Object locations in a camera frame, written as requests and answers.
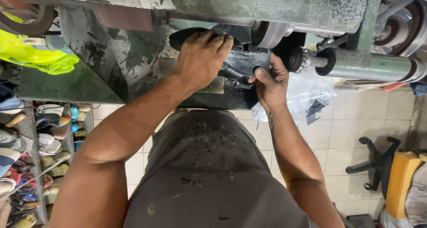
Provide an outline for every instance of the white tiled floor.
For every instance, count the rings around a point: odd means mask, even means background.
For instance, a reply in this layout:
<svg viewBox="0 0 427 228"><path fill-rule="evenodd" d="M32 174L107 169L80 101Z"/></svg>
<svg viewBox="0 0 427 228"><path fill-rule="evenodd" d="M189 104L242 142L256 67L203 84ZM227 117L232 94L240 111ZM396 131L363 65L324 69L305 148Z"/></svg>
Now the white tiled floor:
<svg viewBox="0 0 427 228"><path fill-rule="evenodd" d="M384 205L381 186L377 192L365 190L364 183L372 182L373 172L348 175L347 166L369 161L369 151L358 142L369 137L378 148L387 149L387 136L402 140L404 147L413 113L414 96L411 91L384 92L367 90L361 93L337 91L338 97L325 107L310 126L305 121L297 124L302 136L313 149L325 175L328 193L344 215L370 214L374 219ZM94 125L119 108L120 105L102 105L93 111ZM270 166L272 175L285 185L273 151L268 123L252 120L250 111L232 111L255 137L259 149ZM126 163L128 193L139 182L151 149L149 139L139 152Z"/></svg>

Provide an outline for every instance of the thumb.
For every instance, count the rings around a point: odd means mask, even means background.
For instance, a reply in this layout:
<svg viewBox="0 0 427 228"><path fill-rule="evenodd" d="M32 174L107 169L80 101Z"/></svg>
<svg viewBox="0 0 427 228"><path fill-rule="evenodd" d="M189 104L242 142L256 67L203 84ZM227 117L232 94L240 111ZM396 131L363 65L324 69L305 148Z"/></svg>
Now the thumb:
<svg viewBox="0 0 427 228"><path fill-rule="evenodd" d="M255 68L255 77L267 87L275 83L273 77L262 67Z"/></svg>

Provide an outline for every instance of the fingernail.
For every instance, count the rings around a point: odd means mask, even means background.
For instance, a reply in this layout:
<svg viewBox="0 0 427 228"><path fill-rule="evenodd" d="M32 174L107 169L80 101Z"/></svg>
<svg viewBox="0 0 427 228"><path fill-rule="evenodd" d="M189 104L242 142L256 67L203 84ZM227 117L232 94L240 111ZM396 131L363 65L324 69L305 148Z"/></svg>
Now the fingernail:
<svg viewBox="0 0 427 228"><path fill-rule="evenodd" d="M255 70L255 73L256 73L257 75L261 75L261 74L263 73L263 68L261 68L261 67L257 68L257 69Z"/></svg>

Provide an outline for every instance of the man's arm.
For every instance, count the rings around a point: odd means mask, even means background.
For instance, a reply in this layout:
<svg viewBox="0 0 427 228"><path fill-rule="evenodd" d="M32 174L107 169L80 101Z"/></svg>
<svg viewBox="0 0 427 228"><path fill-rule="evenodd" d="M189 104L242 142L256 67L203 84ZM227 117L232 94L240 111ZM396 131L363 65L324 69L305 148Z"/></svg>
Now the man's arm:
<svg viewBox="0 0 427 228"><path fill-rule="evenodd" d="M122 227L128 197L125 161L147 141L160 122L218 74L233 44L212 31L190 36L175 72L147 94L105 118L73 159L52 212L51 226Z"/></svg>
<svg viewBox="0 0 427 228"><path fill-rule="evenodd" d="M255 70L257 95L266 110L274 151L286 187L298 206L320 228L344 227L328 192L316 156L302 138L287 108L289 73L279 57L272 54L270 73Z"/></svg>

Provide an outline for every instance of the dirty t-shirt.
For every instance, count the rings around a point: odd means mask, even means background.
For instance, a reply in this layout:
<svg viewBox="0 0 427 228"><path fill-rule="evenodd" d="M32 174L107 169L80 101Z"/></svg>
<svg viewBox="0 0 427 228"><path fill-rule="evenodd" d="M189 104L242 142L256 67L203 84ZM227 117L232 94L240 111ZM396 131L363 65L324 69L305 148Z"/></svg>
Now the dirty t-shirt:
<svg viewBox="0 0 427 228"><path fill-rule="evenodd" d="M318 228L231 113L193 110L153 137L124 228Z"/></svg>

